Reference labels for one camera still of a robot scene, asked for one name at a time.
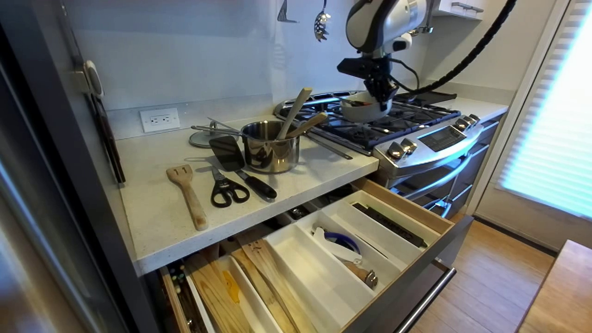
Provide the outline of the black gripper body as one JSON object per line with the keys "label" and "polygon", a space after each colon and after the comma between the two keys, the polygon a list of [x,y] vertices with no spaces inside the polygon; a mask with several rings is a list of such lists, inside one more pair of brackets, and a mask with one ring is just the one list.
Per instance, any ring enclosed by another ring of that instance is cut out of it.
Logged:
{"label": "black gripper body", "polygon": [[337,65],[337,71],[361,78],[370,97],[381,106],[388,104],[398,90],[386,58],[346,58]]}

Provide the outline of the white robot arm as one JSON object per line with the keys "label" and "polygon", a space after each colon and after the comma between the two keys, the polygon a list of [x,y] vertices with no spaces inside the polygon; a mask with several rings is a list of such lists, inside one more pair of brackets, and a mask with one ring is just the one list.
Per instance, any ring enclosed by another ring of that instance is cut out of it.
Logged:
{"label": "white robot arm", "polygon": [[412,45],[429,17],[429,0],[357,0],[348,14],[346,40],[357,58],[337,71],[361,78],[370,97],[386,110],[398,90],[390,77],[390,56]]}

